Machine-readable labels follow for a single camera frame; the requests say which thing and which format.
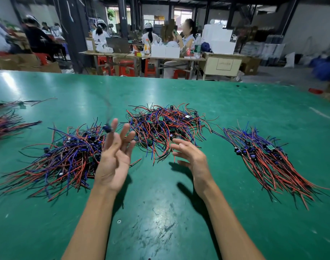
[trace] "green tabletop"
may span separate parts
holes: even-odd
[[[48,100],[17,109],[26,122],[43,123],[22,135],[0,140],[0,175],[26,166],[33,158],[18,150],[50,142],[53,123],[65,130],[98,117],[107,107],[125,120],[128,105],[190,103],[219,126],[256,126],[260,135],[289,142],[284,147],[297,171],[311,182],[330,188],[330,103],[295,87],[271,84],[164,80],[0,71],[0,100]],[[200,142],[211,173],[237,218],[268,260],[330,259],[330,197],[307,211],[295,208],[288,193],[271,202],[248,172],[233,147],[204,131]],[[107,259],[217,259],[207,212],[192,182],[171,164],[173,157],[152,166],[136,149],[127,184],[115,204]],[[25,190],[0,197],[0,260],[53,260],[63,254],[89,191],[71,189],[54,202],[26,197]]]

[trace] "bottle label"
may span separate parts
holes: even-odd
[[[195,53],[201,53],[201,45],[195,45]]]

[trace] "laptop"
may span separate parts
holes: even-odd
[[[130,48],[128,39],[119,37],[106,38],[108,47],[113,48],[114,53],[129,54]]]

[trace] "wire bundle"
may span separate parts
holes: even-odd
[[[186,104],[184,110],[171,105],[170,108],[158,105],[131,106],[135,107],[132,112],[127,110],[128,123],[136,132],[136,143],[143,151],[151,154],[153,164],[155,160],[164,160],[171,152],[170,144],[173,138],[184,139],[192,142],[206,140],[202,135],[202,128],[207,125],[211,132],[205,115],[199,116],[195,109],[189,109]]]
[[[270,195],[277,190],[285,190],[294,197],[301,197],[306,209],[306,201],[315,201],[312,195],[321,194],[319,186],[310,183],[303,178],[288,160],[287,154],[277,146],[279,139],[267,137],[266,139],[258,135],[256,128],[241,130],[240,128],[223,128],[224,135],[213,131],[234,146],[237,155],[240,155],[247,169],[254,175],[258,182],[266,189]]]
[[[42,121],[24,123],[22,121],[22,118],[19,115],[15,114],[14,111],[8,112],[0,116],[0,139],[6,136],[20,134],[21,132],[15,133],[15,131],[24,128],[29,128],[41,122]]]
[[[87,180],[95,176],[106,135],[97,121],[85,130],[81,129],[82,126],[76,129],[68,127],[67,133],[54,127],[51,144],[33,144],[22,148],[23,150],[33,146],[46,146],[42,150],[44,154],[40,157],[28,156],[21,152],[27,157],[37,159],[21,170],[4,175],[6,181],[0,184],[0,196],[19,189],[39,189],[29,197],[47,196],[48,201],[52,201],[65,190],[68,193],[72,187],[77,191],[80,187],[90,189]],[[54,140],[55,135],[59,135],[58,140]]]
[[[16,100],[16,101],[10,101],[10,102],[0,102],[0,109],[5,109],[8,107],[17,107],[17,106],[25,106],[25,105],[30,105],[31,107],[41,103],[43,101],[49,100],[49,99],[57,99],[57,98],[48,98],[45,100],[27,100],[27,101],[21,101],[21,100]]]

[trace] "table surface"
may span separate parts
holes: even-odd
[[[138,57],[138,58],[149,58],[149,59],[164,59],[164,60],[176,60],[176,61],[206,61],[205,58],[173,58],[173,57],[155,57],[155,56],[150,56],[150,55],[142,55],[142,56],[135,56],[133,53],[129,54],[123,54],[123,53],[98,53],[98,52],[93,52],[93,51],[85,51],[85,52],[80,52],[80,54],[85,54],[85,55],[101,55],[101,56],[123,56],[123,57]]]
[[[190,103],[208,119],[220,116],[221,127],[256,126],[260,135],[283,142],[302,176],[330,188],[330,103],[290,86],[78,74],[0,71],[0,101],[48,100],[17,109],[26,122],[43,123],[15,138],[0,140],[0,175],[23,168],[33,158],[18,150],[50,142],[58,129],[106,119],[108,99],[113,116],[125,120],[128,105]],[[267,192],[248,172],[232,146],[204,131],[200,145],[211,173],[237,218],[268,260],[330,259],[330,197],[311,204],[291,195]],[[136,149],[126,188],[116,201],[107,259],[217,259],[214,238],[202,203],[192,195],[191,180],[172,170],[172,157],[152,166]],[[26,197],[31,191],[0,198],[0,259],[53,260],[64,252],[84,209],[89,191],[74,190],[55,202]],[[124,207],[121,206],[124,196]]]

